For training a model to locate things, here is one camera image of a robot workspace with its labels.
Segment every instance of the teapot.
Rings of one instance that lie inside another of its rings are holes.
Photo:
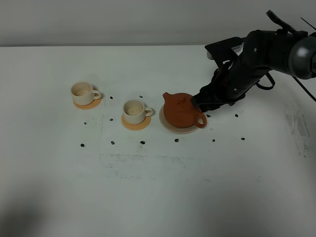
[[[187,93],[164,93],[163,114],[166,120],[174,127],[185,128],[195,125],[199,128],[206,126],[205,115],[191,103],[192,95]]]

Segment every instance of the beige saucer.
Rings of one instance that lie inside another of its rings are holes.
[[[145,120],[139,124],[129,124],[125,121],[123,115],[121,117],[121,121],[122,121],[122,124],[124,125],[124,127],[126,127],[129,130],[133,130],[133,131],[138,131],[138,130],[144,129],[145,127],[148,126],[148,124],[150,123],[151,120],[152,120],[152,117],[148,116],[148,117],[145,117]]]
[[[98,104],[101,103],[101,100],[102,100],[102,97],[100,99],[97,99],[97,100],[93,100],[91,104],[88,104],[88,105],[77,105],[74,101],[74,105],[78,108],[78,109],[81,109],[81,110],[90,110],[90,109],[93,109],[94,107],[97,107]]]
[[[178,127],[172,126],[170,123],[168,123],[168,121],[164,117],[163,106],[159,112],[159,119],[160,119],[162,126],[164,126],[165,129],[167,129],[170,132],[176,133],[176,134],[188,134],[188,133],[194,132],[195,130],[198,129],[198,127],[195,125],[192,125],[191,127],[185,127],[185,128],[178,128]]]

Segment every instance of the black wire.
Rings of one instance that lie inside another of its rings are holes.
[[[302,87],[302,89],[305,90],[305,92],[316,102],[316,98],[303,86],[303,84],[301,84],[301,82],[296,77],[293,78]]]

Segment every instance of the cup handle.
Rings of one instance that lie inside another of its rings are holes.
[[[94,96],[94,100],[100,99],[101,98],[101,92],[98,90],[93,90],[92,93],[98,94],[97,96]]]
[[[154,110],[151,107],[146,107],[145,111],[149,111],[149,113],[146,113],[146,117],[151,116],[154,114]]]
[[[199,119],[199,118],[202,119],[203,123],[199,123],[199,122],[198,122],[198,119]],[[198,116],[196,117],[196,120],[195,120],[195,122],[194,122],[194,125],[197,126],[197,127],[199,127],[199,128],[203,128],[203,127],[206,126],[206,123],[207,123],[207,120],[206,120],[205,115],[204,115],[201,111],[199,111],[199,112],[198,112]]]

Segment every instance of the teapot handle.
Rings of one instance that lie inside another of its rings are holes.
[[[198,119],[199,119],[199,118],[202,119],[203,123],[199,123],[199,122],[198,122]],[[203,128],[203,127],[206,126],[206,124],[207,124],[207,120],[206,120],[205,115],[204,115],[201,111],[199,111],[199,112],[198,112],[198,115],[197,115],[197,117],[196,117],[196,120],[195,120],[195,122],[194,122],[194,125],[197,126],[197,127],[199,127],[199,128]]]

